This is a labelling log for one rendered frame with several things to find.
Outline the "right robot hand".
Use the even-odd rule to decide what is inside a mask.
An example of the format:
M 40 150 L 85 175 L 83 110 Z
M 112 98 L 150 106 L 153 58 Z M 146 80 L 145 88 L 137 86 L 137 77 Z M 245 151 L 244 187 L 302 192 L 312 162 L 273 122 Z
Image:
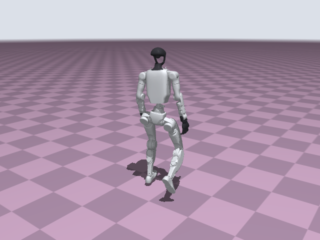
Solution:
M 184 120 L 182 116 L 180 116 L 180 121 L 182 122 L 182 133 L 180 135 L 183 135 L 189 131 L 189 123 L 187 122 L 187 118 Z

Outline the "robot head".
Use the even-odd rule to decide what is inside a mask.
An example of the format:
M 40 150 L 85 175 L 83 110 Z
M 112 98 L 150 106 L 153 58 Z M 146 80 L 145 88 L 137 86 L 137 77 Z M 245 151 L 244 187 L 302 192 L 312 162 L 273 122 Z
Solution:
M 164 49 L 160 48 L 160 47 L 156 47 L 151 51 L 151 56 L 153 56 L 154 60 L 155 60 L 154 68 L 151 69 L 151 70 L 152 71 L 163 70 L 162 65 L 165 63 L 166 51 Z M 157 59 L 159 59 L 160 57 L 163 57 L 163 62 L 162 63 L 158 63 L 157 62 Z

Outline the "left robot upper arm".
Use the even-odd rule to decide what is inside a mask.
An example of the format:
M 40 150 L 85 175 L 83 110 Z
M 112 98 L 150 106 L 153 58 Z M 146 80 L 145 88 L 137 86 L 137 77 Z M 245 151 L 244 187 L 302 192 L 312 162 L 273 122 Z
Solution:
M 136 98 L 139 100 L 145 99 L 145 94 L 143 93 L 146 85 L 146 71 L 141 72 L 138 76 L 138 85 L 137 85 L 137 92 L 136 92 Z

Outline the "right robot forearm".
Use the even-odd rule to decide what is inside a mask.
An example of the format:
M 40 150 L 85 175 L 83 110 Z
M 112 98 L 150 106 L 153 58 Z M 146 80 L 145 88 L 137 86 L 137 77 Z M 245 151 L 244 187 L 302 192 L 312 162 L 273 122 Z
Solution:
M 179 118 L 180 118 L 180 116 L 182 116 L 183 120 L 187 119 L 186 110 L 185 110 L 185 106 L 184 106 L 184 99 L 183 99 L 182 93 L 180 93 L 180 100 L 176 103 L 176 105 L 177 105 L 177 108 L 178 108 Z

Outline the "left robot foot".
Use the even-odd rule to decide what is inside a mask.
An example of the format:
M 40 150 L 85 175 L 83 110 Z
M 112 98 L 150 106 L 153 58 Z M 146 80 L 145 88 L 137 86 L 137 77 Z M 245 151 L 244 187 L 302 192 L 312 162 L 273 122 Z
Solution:
M 152 180 L 156 177 L 156 175 L 157 175 L 157 171 L 156 170 L 152 170 L 152 176 L 150 176 L 150 174 L 147 175 L 146 178 L 145 178 L 145 182 L 148 183 L 148 184 L 151 183 Z

